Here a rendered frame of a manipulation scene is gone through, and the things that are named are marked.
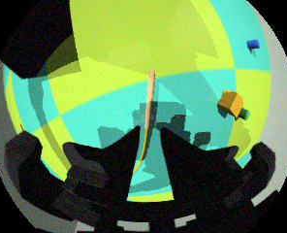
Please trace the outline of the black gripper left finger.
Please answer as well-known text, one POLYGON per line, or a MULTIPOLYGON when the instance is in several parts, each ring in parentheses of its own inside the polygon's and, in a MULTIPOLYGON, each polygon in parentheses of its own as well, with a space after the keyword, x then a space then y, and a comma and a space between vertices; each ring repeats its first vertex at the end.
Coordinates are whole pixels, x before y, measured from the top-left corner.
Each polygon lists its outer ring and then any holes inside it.
POLYGON ((127 201, 139 143, 140 126, 136 125, 115 144, 112 143, 103 149, 73 143, 73 141, 63 144, 62 149, 71 166, 77 164, 86 170, 113 175, 121 201, 127 201))

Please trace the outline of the orange cube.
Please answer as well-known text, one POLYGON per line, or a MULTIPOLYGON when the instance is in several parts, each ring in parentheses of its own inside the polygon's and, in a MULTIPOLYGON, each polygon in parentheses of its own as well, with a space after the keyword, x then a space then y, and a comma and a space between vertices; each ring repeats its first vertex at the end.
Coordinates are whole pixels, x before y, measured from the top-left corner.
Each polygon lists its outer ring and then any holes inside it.
POLYGON ((241 100, 239 93, 233 92, 233 90, 224 89, 217 105, 220 106, 222 110, 225 110, 225 113, 237 117, 240 113, 241 105, 243 104, 244 102, 241 100))

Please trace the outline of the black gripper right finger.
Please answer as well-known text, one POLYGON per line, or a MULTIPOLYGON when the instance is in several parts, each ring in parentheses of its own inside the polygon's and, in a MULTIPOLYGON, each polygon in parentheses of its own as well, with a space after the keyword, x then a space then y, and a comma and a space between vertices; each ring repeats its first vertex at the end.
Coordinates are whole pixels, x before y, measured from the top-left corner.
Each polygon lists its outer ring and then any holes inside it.
POLYGON ((236 145, 222 149, 202 150, 164 127, 160 132, 160 145, 167 163, 174 201, 186 198, 185 191, 197 182, 209 164, 234 158, 239 151, 236 145))

